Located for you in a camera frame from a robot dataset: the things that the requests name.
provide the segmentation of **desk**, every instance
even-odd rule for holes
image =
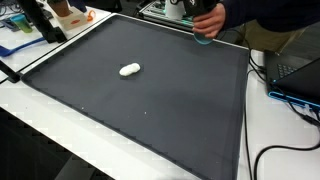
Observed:
[[[52,12],[48,5],[46,5],[45,8]],[[88,11],[86,12],[86,14],[88,14],[90,10],[94,10],[96,12],[96,17],[93,19],[93,21],[88,22],[86,25],[77,27],[70,31],[64,31],[68,40],[71,40],[73,37],[84,31],[85,29],[91,27],[95,23],[99,22],[100,20],[106,18],[111,14],[110,12],[102,11],[91,7],[88,7]],[[54,18],[51,19],[50,22],[54,27],[61,27],[60,24]],[[22,31],[11,32],[7,28],[0,29],[0,34],[0,44],[9,49],[15,48],[24,43],[42,37],[41,33],[35,27],[33,27],[33,32],[30,34],[25,34]],[[17,72],[20,71],[22,68],[26,67],[27,65],[31,64],[32,62],[36,61],[37,59],[39,59],[44,54],[61,46],[62,44],[63,43],[48,44],[46,41],[43,41],[35,45],[29,46],[27,48],[24,48],[11,56],[0,58],[0,60],[2,60],[11,69]],[[6,78],[7,75],[0,71],[0,82]]]
[[[44,56],[22,73],[52,54],[54,52]],[[257,63],[262,63],[261,52],[253,51],[252,56]],[[0,85],[0,94],[0,106],[3,109],[114,179],[198,179],[172,162],[22,82],[4,82]],[[248,81],[247,112],[252,164],[256,154],[266,146],[281,144],[309,147],[319,139],[316,128],[300,120],[284,103],[266,96],[265,85],[254,73],[250,74]],[[242,135],[238,180],[249,179],[243,137]],[[263,156],[259,166],[259,180],[318,180],[318,167],[320,150],[274,150]]]

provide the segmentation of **white object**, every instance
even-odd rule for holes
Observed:
[[[136,73],[139,70],[140,70],[140,65],[137,63],[132,63],[121,68],[121,70],[119,71],[119,74],[121,76],[130,76],[131,74]]]
[[[173,5],[170,0],[166,0],[165,14],[167,18],[182,20],[185,13],[186,11],[184,9],[183,1],[180,1],[177,5]]]
[[[59,22],[64,30],[68,31],[87,24],[87,18],[83,12],[75,7],[70,7],[69,9],[72,13],[66,17],[59,17],[53,13],[54,18]]]

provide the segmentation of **mat border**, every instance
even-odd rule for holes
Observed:
[[[156,28],[156,30],[164,30],[166,32],[169,32],[170,34],[177,34],[177,35],[180,35],[181,36],[181,33],[183,33],[183,37],[184,38],[187,38],[187,39],[193,39],[193,34],[192,33],[188,33],[188,32],[185,32],[185,31],[181,31],[181,30],[177,30],[177,29],[174,29],[174,28],[170,28],[170,27],[166,27],[166,26],[163,26],[163,25],[159,25],[159,24],[156,24],[156,23],[152,23],[152,22],[149,22],[149,21],[145,21],[145,20],[141,20],[141,19],[135,19],[135,18],[132,18],[132,17],[128,17],[128,16],[125,16],[125,15],[120,15],[120,14],[111,14],[109,15],[107,18],[104,19],[104,22],[102,22],[101,24],[99,24],[98,26],[96,26],[94,29],[90,30],[87,34],[83,35],[82,37],[80,37],[79,39],[77,39],[76,41],[72,42],[72,44],[66,46],[64,49],[62,49],[61,51],[53,54],[52,56],[48,57],[48,59],[44,60],[43,62],[41,62],[40,64],[38,64],[37,66],[33,67],[31,70],[29,70],[28,72],[26,72],[25,74],[23,74],[23,76],[21,77],[21,81],[26,84],[27,86],[37,90],[38,92],[41,92],[42,94],[60,102],[61,104],[63,105],[66,105],[72,109],[74,109],[75,111],[79,112],[80,114],[86,116],[86,117],[89,117],[90,119],[102,124],[103,126],[106,126],[107,128],[119,133],[120,135],[134,141],[135,143],[149,149],[150,151],[152,151],[153,153],[165,158],[166,160],[174,163],[175,165],[179,166],[180,168],[186,170],[187,172],[197,176],[198,178],[200,179],[210,179],[202,174],[200,174],[199,172],[197,171],[193,171],[192,168],[188,168],[186,167],[185,165],[183,165],[182,163],[180,163],[178,160],[175,160],[174,158],[171,158],[170,156],[168,156],[167,154],[163,153],[163,152],[160,152],[158,150],[156,150],[155,148],[151,147],[150,145],[148,144],[145,144],[143,142],[141,142],[140,140],[136,139],[134,136],[130,136],[129,134],[121,131],[119,128],[116,128],[116,127],[113,127],[109,124],[106,124],[104,123],[103,120],[99,120],[93,116],[90,116],[88,113],[86,112],[82,112],[82,109],[79,109],[79,108],[76,108],[74,107],[72,104],[68,104],[62,100],[59,100],[58,98],[54,97],[54,96],[51,96],[50,94],[46,93],[46,92],[43,92],[42,89],[40,88],[37,88],[35,86],[32,85],[32,83],[30,81],[28,81],[28,78],[30,78],[33,74],[37,73],[39,69],[41,69],[42,67],[48,65],[49,63],[54,63],[55,61],[55,57],[56,56],[61,56],[65,53],[65,51],[68,51],[70,49],[72,49],[75,45],[81,43],[82,41],[84,41],[87,37],[91,36],[92,34],[94,34],[96,31],[98,31],[100,28],[103,28],[104,26],[106,26],[107,24],[110,24],[112,23],[112,20],[114,18],[121,18],[122,20],[126,20],[126,21],[130,21],[132,23],[132,20],[135,20],[136,23],[138,24],[150,24],[150,25],[155,25],[154,27],[151,26],[150,28]],[[245,47],[241,47],[241,46],[237,46],[237,45],[233,45],[233,44],[230,44],[230,43],[226,43],[226,42],[223,42],[223,41],[219,41],[219,40],[214,40],[213,43],[210,44],[211,46],[216,46],[216,47],[219,47],[219,48],[223,48],[223,47],[232,47],[232,48],[237,48],[237,50],[241,49],[241,51],[243,51],[241,53],[242,56],[245,56],[247,61],[246,61],[246,69],[244,72],[238,72],[238,75],[239,74],[246,74],[247,73],[247,69],[248,69],[248,64],[249,64],[249,49],[245,48]],[[243,109],[244,107],[244,98],[246,96],[246,85],[247,85],[247,79],[246,79],[246,76],[244,76],[245,79],[243,80],[244,82],[240,82],[239,80],[237,80],[237,82],[240,84],[237,84],[239,87],[241,87],[241,91],[244,91],[244,92],[240,92],[241,96],[240,96],[240,103],[241,104],[241,109]],[[240,127],[239,129],[236,130],[235,132],[235,137],[234,139],[237,139],[238,137],[238,141],[236,145],[234,145],[234,149],[232,150],[233,151],[233,156],[235,157],[234,158],[234,161],[232,161],[232,168],[233,168],[233,174],[232,174],[232,177],[233,177],[233,180],[236,180],[237,179],[237,173],[238,173],[238,166],[239,166],[239,158],[236,158],[236,157],[239,157],[240,155],[240,144],[241,144],[241,132],[242,132],[242,124],[243,124],[243,118],[241,118],[241,121],[239,121],[239,124],[237,124],[238,126],[237,127]]]

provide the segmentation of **dark gray mat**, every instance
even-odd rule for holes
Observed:
[[[247,64],[247,50],[115,16],[22,79],[200,178],[234,180]]]

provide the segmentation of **hand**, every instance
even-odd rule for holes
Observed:
[[[217,6],[209,13],[193,18],[193,32],[204,34],[207,38],[215,38],[224,25],[226,11],[223,4]]]

